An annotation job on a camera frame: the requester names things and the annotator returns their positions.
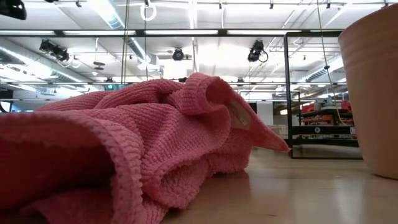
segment white ceiling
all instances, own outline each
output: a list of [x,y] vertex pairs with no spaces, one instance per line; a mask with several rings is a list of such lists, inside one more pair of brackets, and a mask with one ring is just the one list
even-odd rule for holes
[[[219,9],[219,0],[197,0],[196,29],[319,29],[316,12],[316,0],[274,0],[274,8],[269,9],[269,1],[264,0],[221,0],[224,9]],[[94,11],[87,1],[81,0],[83,7],[76,7],[73,0],[59,0],[56,4],[49,4],[44,0],[24,0],[27,7],[27,20],[20,21],[10,17],[0,16],[0,29],[109,29],[105,21]],[[331,7],[326,9],[321,5],[320,13],[323,28],[344,29],[354,21],[378,10],[384,1],[381,0],[340,0],[340,8]],[[126,16],[126,1],[114,0],[116,9],[124,20]],[[152,0],[157,6],[157,15],[154,20],[144,22],[140,16],[140,6],[143,1],[131,1],[135,6],[130,7],[129,29],[189,29],[189,13],[186,9],[188,0]],[[354,3],[352,6],[345,6],[346,3]],[[37,53],[41,51],[39,46],[42,41],[37,37],[10,37],[8,40],[20,45],[27,50]],[[103,81],[105,77],[121,76],[121,59],[123,41],[120,38],[100,38],[97,61],[106,63],[99,75],[93,76],[93,61],[95,58],[94,38],[50,38],[54,43],[68,49],[71,55],[77,55],[81,65],[78,68],[68,69],[79,73],[94,81]],[[169,51],[176,47],[183,48],[186,54],[192,54],[192,40],[190,37],[151,37],[136,39],[143,49],[157,54],[162,59],[160,64],[170,64],[167,56]],[[254,37],[199,37],[197,38],[198,57],[197,64],[199,71],[208,75],[229,76],[229,77],[256,77],[252,81],[259,82],[264,78],[284,77],[284,54],[281,38],[276,38],[268,48],[269,61],[263,67],[259,63],[250,64],[247,61],[249,48],[256,38]],[[262,38],[267,45],[272,38]],[[298,47],[295,44],[305,44],[300,50],[293,54]],[[320,38],[291,38],[289,40],[290,69],[293,71],[309,71],[323,64],[322,45]],[[327,57],[334,57],[339,54],[337,38],[325,38]],[[175,63],[175,66],[183,66],[187,73],[192,72],[192,61]],[[137,58],[127,60],[127,76],[144,77],[145,71],[137,68]],[[150,76],[159,78],[158,73],[150,73]]]

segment light wood floor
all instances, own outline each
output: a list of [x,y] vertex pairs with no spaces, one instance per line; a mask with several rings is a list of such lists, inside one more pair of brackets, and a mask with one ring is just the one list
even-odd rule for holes
[[245,172],[207,180],[188,210],[162,224],[397,224],[398,181],[363,161],[291,160],[254,150]]

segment beige pot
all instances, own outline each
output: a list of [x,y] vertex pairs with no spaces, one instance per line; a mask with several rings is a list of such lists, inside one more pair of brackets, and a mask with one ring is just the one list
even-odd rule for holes
[[339,44],[364,160],[398,179],[398,4],[349,26]]

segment pink towel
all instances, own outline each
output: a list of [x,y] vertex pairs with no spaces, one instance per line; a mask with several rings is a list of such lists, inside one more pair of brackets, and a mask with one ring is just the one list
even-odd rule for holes
[[152,80],[0,116],[0,209],[49,223],[160,223],[253,146],[288,151],[223,80]]

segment ceiling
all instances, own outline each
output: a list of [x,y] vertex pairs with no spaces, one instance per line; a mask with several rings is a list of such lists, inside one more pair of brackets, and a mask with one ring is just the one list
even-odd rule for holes
[[[110,1],[115,5],[120,18],[125,21],[126,1]],[[43,0],[24,0],[24,2],[27,8],[27,20],[20,21],[0,16],[0,29],[109,29],[109,25],[88,1],[81,0],[81,7],[77,7],[75,1],[68,0],[59,0],[53,4]],[[129,29],[319,29],[316,0],[273,0],[273,9],[270,9],[270,1],[264,0],[193,0],[192,4],[191,0],[152,0],[150,4],[156,6],[157,14],[153,20],[147,22],[140,14],[143,2],[130,1],[129,16],[126,20]],[[324,29],[344,29],[384,5],[383,0],[331,0],[331,7],[327,9],[327,1],[320,2],[322,3],[320,15]],[[149,17],[152,9],[146,9],[146,11]],[[190,16],[193,17],[193,22],[190,22]],[[43,61],[45,66],[51,68],[59,66],[53,57],[43,55],[39,50],[44,38],[0,37],[0,39],[19,46],[17,53],[20,55],[29,54],[32,60]],[[68,49],[71,58],[76,58],[68,63],[62,63],[64,67],[72,63],[64,68],[66,69],[64,73],[73,73],[75,78],[85,82],[90,80],[103,82],[109,77],[120,82],[123,57],[121,38],[99,38],[97,54],[95,54],[95,38],[51,37],[45,39]],[[247,60],[249,49],[257,39],[261,39],[265,46],[269,45],[266,48],[269,54],[269,60],[266,63],[249,63]],[[158,56],[159,65],[164,67],[163,78],[181,78],[193,72],[193,60],[174,62],[171,59],[171,53],[175,48],[182,48],[185,54],[196,54],[197,70],[207,75],[221,76],[229,82],[236,82],[238,77],[245,78],[245,82],[284,82],[284,47],[280,37],[275,39],[272,37],[197,37],[194,41],[191,37],[138,37],[136,41],[144,51]],[[338,58],[340,49],[337,38],[324,38],[324,41],[327,59]],[[324,64],[322,40],[319,37],[290,38],[289,54],[292,81],[299,81],[308,75],[308,71],[322,67]],[[140,70],[138,68],[140,61],[130,48],[127,48],[126,55],[127,82],[141,82],[161,77],[158,71],[147,74],[146,70]],[[95,60],[106,64],[104,70],[94,70]],[[342,71],[337,69],[338,74],[335,76],[332,74],[334,82],[341,80]],[[1,85],[0,87],[15,90],[12,86]],[[277,86],[266,88],[272,90]]]

